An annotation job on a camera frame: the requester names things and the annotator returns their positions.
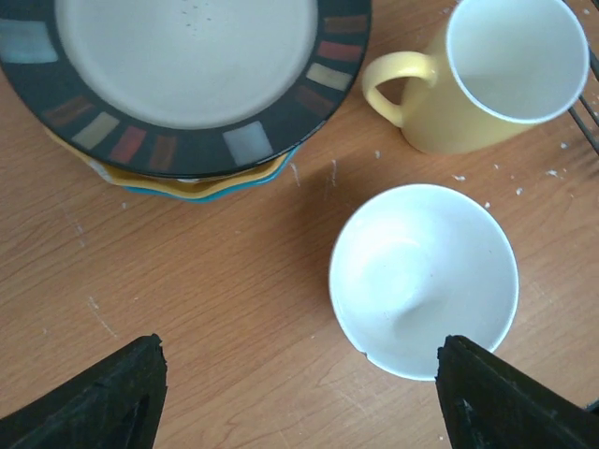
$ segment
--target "table surface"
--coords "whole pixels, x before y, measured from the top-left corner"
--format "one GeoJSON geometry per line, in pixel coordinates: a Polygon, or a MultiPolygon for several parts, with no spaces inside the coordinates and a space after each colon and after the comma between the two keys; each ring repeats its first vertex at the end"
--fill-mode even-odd
{"type": "MultiPolygon", "coordinates": [[[[597,37],[591,2],[571,3],[597,37]]],[[[421,50],[454,6],[374,0],[367,62],[421,50]]],[[[512,242],[520,303],[498,356],[578,405],[599,397],[599,158],[569,116],[432,157],[354,87],[295,157],[297,178],[287,167],[194,205],[107,185],[48,140],[4,78],[0,97],[0,415],[155,332],[168,361],[158,449],[449,447],[434,384],[371,365],[329,303],[343,223],[412,182],[489,202],[512,242]]]]}

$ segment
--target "yellow mug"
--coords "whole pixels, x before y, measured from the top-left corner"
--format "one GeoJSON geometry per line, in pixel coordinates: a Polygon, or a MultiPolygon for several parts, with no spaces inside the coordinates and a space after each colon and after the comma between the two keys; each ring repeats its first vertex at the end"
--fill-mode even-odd
{"type": "Polygon", "coordinates": [[[425,54],[373,61],[362,92],[417,149],[472,152],[566,112],[589,74],[589,46],[562,0],[462,0],[425,54]],[[379,84],[411,77],[395,105],[379,84]]]}

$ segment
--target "bowl rim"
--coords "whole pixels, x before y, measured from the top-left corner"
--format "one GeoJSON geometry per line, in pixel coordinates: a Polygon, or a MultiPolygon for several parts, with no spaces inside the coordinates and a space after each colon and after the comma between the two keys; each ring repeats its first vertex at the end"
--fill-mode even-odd
{"type": "Polygon", "coordinates": [[[337,257],[336,254],[339,251],[339,244],[343,239],[343,235],[346,232],[347,227],[351,223],[353,223],[355,220],[360,218],[360,213],[361,212],[363,213],[365,208],[369,207],[372,203],[380,201],[381,198],[384,198],[387,196],[402,195],[408,191],[422,190],[422,189],[436,190],[438,192],[443,192],[444,195],[456,196],[461,201],[465,201],[465,202],[469,203],[471,206],[474,206],[475,210],[477,210],[478,212],[481,212],[481,216],[484,217],[485,219],[487,219],[489,221],[489,223],[495,228],[495,230],[498,231],[498,235],[500,236],[500,238],[503,241],[503,244],[507,251],[507,256],[509,259],[509,264],[510,264],[509,268],[512,271],[512,275],[513,275],[512,276],[512,281],[513,281],[513,292],[512,293],[513,293],[513,295],[510,298],[510,310],[509,310],[507,320],[505,321],[504,326],[502,328],[502,331],[493,339],[493,344],[490,347],[485,348],[490,353],[493,353],[494,351],[497,350],[497,348],[500,346],[500,344],[504,341],[505,337],[507,336],[509,329],[513,325],[514,320],[516,318],[516,312],[518,310],[519,270],[518,270],[518,261],[516,258],[516,254],[514,252],[514,249],[511,245],[509,239],[507,238],[505,231],[501,228],[501,226],[499,225],[497,220],[495,220],[495,218],[489,213],[488,210],[483,208],[480,204],[478,204],[476,201],[474,201],[469,196],[463,194],[462,192],[458,192],[457,190],[451,189],[449,187],[445,187],[443,185],[431,184],[431,183],[414,183],[414,184],[400,185],[400,186],[388,189],[386,191],[383,191],[383,192],[373,196],[372,198],[370,198],[364,204],[362,204],[351,215],[351,217],[345,222],[342,230],[340,231],[338,237],[335,240],[333,250],[331,252],[331,256],[330,256],[330,260],[329,260],[329,298],[330,298],[330,302],[331,302],[331,305],[333,308],[333,312],[335,314],[335,319],[337,320],[337,323],[339,324],[340,328],[342,329],[342,332],[344,333],[345,337],[349,340],[349,342],[352,344],[352,346],[354,346],[355,349],[357,349],[359,352],[363,353],[366,356],[366,358],[368,359],[368,361],[370,363],[372,363],[379,369],[382,369],[390,374],[394,374],[398,377],[402,377],[403,379],[412,380],[412,381],[430,382],[430,381],[434,381],[436,376],[434,376],[434,375],[419,376],[419,375],[411,374],[410,372],[393,369],[392,367],[390,367],[384,363],[381,363],[378,360],[376,360],[368,355],[368,353],[361,347],[359,340],[353,335],[352,331],[350,330],[349,326],[345,323],[344,319],[342,319],[342,312],[340,310],[340,304],[342,301],[339,299],[339,295],[335,295],[335,293],[333,292],[334,286],[333,286],[333,280],[332,280],[332,277],[334,274],[333,271],[335,268],[335,260],[337,257]]]}

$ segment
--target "ceramic dish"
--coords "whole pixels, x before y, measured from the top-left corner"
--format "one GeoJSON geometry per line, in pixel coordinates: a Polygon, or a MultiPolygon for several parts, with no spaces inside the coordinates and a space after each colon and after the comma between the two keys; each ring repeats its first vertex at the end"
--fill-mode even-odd
{"type": "Polygon", "coordinates": [[[516,257],[471,198],[438,185],[376,196],[349,219],[330,262],[333,309],[381,369],[432,381],[437,349],[464,335],[493,352],[516,314],[516,257]]]}
{"type": "Polygon", "coordinates": [[[213,201],[241,189],[274,180],[299,149],[294,149],[266,164],[246,170],[237,176],[190,183],[149,178],[102,164],[87,154],[71,147],[50,130],[46,130],[46,132],[52,140],[81,159],[83,163],[92,168],[104,181],[110,184],[119,185],[130,192],[170,196],[197,203],[213,201]]]}
{"type": "Polygon", "coordinates": [[[371,24],[370,0],[142,4],[0,0],[0,62],[61,140],[159,178],[297,148],[345,99],[371,24]]]}

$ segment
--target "mug handle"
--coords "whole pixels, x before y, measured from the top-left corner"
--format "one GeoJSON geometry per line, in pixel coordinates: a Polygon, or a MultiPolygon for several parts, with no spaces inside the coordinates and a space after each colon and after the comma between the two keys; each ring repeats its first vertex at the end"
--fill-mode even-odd
{"type": "Polygon", "coordinates": [[[362,92],[366,101],[395,126],[403,126],[402,106],[391,103],[376,88],[397,78],[421,78],[433,85],[437,79],[434,60],[415,51],[397,51],[372,61],[362,77],[362,92]]]}

